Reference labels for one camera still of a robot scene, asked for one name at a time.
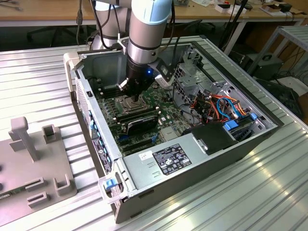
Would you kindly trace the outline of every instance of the blue cable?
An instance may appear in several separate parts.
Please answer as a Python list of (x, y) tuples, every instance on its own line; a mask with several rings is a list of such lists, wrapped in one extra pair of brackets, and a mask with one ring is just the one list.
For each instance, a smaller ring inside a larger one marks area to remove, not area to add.
[(237, 114), (238, 117), (242, 117), (241, 113), (236, 109), (236, 107), (234, 106), (234, 104), (231, 100), (229, 100), (227, 98), (222, 98), (222, 99), (228, 101), (231, 104), (233, 110), (235, 111), (235, 113)]
[(227, 115), (227, 114), (224, 114), (221, 109), (220, 109), (220, 106), (219, 106), (219, 101), (222, 100), (223, 98), (217, 100), (217, 109), (219, 111), (219, 113), (221, 113), (223, 116), (225, 116), (226, 118), (228, 118), (228, 120), (230, 120), (230, 117)]
[(227, 98), (220, 98), (217, 100), (217, 109), (219, 111), (220, 114), (222, 114), (223, 116), (225, 116), (226, 118), (228, 118), (228, 120), (231, 120), (230, 117), (227, 115), (227, 114), (224, 114), (221, 109), (220, 109), (220, 106), (219, 106), (219, 101), (220, 100), (226, 100), (233, 108), (233, 110), (235, 111), (235, 113), (237, 114), (238, 117), (241, 117), (241, 113), (236, 109), (236, 107), (233, 105), (233, 102)]

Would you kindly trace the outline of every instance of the aluminum extrusion table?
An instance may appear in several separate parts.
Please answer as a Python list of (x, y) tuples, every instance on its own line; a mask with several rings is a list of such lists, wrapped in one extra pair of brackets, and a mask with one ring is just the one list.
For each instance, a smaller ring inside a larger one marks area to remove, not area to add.
[[(25, 115), (29, 132), (61, 128), (76, 196), (0, 230), (307, 230), (308, 127), (207, 39), (197, 41), (285, 124), (243, 160), (115, 224), (69, 98), (62, 55), (86, 46), (0, 53), (0, 139), (10, 118)], [(217, 70), (205, 64), (213, 77)]]
[[(288, 41), (295, 43), (298, 47), (308, 52), (308, 26), (279, 26), (276, 28), (276, 30), (271, 35), (267, 43), (264, 45), (263, 49), (261, 50), (257, 58), (254, 60), (254, 62), (249, 67), (247, 71), (249, 74), (251, 74), (255, 70), (258, 63), (261, 61), (265, 53), (270, 49), (271, 45), (275, 42), (276, 38), (279, 35), (284, 36), (284, 40), (275, 50), (274, 52), (275, 56), (278, 57), (280, 55), (280, 53), (282, 52), (284, 46), (286, 45)], [(298, 68), (298, 70), (303, 70), (307, 65), (308, 65), (308, 60), (306, 60)]]

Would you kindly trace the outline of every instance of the gray box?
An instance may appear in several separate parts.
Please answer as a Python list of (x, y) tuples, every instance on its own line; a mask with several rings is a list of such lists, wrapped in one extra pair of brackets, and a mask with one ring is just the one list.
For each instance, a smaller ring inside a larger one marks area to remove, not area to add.
[[(241, 62), (241, 68), (248, 71), (258, 54), (247, 54)], [(278, 73), (283, 65), (283, 61), (272, 53), (266, 53), (260, 60), (251, 76), (255, 76), (264, 80), (272, 80), (273, 76)]]

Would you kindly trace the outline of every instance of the green circuit board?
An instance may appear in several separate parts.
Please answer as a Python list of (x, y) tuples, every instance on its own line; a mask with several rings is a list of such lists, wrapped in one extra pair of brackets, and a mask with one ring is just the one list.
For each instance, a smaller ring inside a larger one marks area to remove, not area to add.
[[(147, 91), (139, 97), (139, 101), (134, 103), (127, 99), (127, 96), (119, 96), (111, 99), (104, 99), (96, 96), (100, 109), (106, 119), (109, 129), (123, 155), (129, 155), (151, 146), (167, 141), (161, 130), (168, 128), (174, 131), (173, 135), (180, 136), (184, 130), (191, 127), (192, 121), (188, 122), (180, 114), (180, 109), (173, 104), (168, 95), (168, 91), (163, 90), (154, 83)], [(159, 107), (158, 124), (150, 130), (133, 136), (126, 137), (123, 132), (123, 124), (115, 122), (116, 116), (129, 115), (130, 113), (142, 111), (144, 109)]]

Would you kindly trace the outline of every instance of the power supply label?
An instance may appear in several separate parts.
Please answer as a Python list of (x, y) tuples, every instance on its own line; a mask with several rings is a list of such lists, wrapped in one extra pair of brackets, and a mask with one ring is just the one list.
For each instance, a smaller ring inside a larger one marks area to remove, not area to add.
[(153, 156), (166, 176), (192, 164), (178, 143), (153, 153)]

